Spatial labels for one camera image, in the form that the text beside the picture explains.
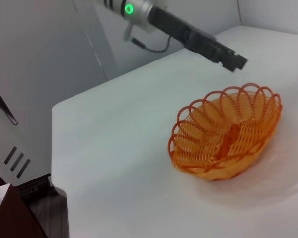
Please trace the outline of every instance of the green led light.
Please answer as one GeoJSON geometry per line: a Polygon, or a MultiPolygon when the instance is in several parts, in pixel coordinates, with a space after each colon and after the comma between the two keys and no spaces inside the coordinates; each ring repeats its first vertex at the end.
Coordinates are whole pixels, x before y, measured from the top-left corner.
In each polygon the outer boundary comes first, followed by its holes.
{"type": "Polygon", "coordinates": [[[134,7],[133,7],[131,4],[126,5],[126,6],[125,6],[125,12],[126,12],[127,14],[131,14],[131,13],[133,13],[133,12],[134,12],[134,7]]]}

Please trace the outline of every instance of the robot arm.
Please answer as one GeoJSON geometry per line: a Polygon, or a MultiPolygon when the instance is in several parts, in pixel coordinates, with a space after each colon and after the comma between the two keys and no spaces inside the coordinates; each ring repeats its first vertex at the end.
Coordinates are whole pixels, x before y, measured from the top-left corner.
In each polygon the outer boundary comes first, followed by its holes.
{"type": "MultiPolygon", "coordinates": [[[[216,39],[199,29],[189,25],[176,16],[164,10],[165,1],[155,0],[97,0],[106,8],[121,15],[133,25],[140,26],[147,32],[153,27],[165,32],[170,37],[181,42],[185,48],[198,53],[214,63],[232,72],[237,68],[242,70],[248,59],[235,54],[235,51],[222,45],[216,39]]],[[[144,48],[144,44],[133,39],[133,43],[144,48]]]]}

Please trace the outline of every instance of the woven basket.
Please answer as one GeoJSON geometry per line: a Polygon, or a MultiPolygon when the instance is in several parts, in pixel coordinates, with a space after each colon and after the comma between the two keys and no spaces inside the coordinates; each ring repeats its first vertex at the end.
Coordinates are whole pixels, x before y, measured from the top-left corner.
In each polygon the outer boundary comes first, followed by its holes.
{"type": "Polygon", "coordinates": [[[254,83],[211,92],[178,113],[168,144],[172,164],[206,180],[231,179],[265,148],[281,111],[279,94],[254,83]],[[211,95],[218,98],[209,101],[211,95]]]}

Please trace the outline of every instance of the orange plastic basket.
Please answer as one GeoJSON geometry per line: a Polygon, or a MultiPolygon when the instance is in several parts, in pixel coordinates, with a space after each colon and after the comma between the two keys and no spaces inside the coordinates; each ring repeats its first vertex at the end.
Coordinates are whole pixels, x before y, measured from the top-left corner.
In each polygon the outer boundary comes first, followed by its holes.
{"type": "Polygon", "coordinates": [[[281,111],[279,94],[254,83],[211,92],[179,111],[168,144],[172,164],[206,180],[231,179],[265,148],[281,111]],[[216,94],[217,99],[208,100],[216,94]]]}

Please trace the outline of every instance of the white table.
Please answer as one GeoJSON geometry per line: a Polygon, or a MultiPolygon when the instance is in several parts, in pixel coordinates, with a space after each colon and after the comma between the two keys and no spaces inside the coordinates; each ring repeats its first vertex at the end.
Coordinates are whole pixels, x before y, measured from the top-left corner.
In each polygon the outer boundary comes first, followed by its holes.
{"type": "Polygon", "coordinates": [[[249,59],[243,71],[182,50],[53,108],[52,181],[72,238],[298,238],[298,36],[236,27],[217,38],[249,59]],[[178,111],[248,82],[284,105],[261,159],[229,181],[175,170],[178,111]]]}

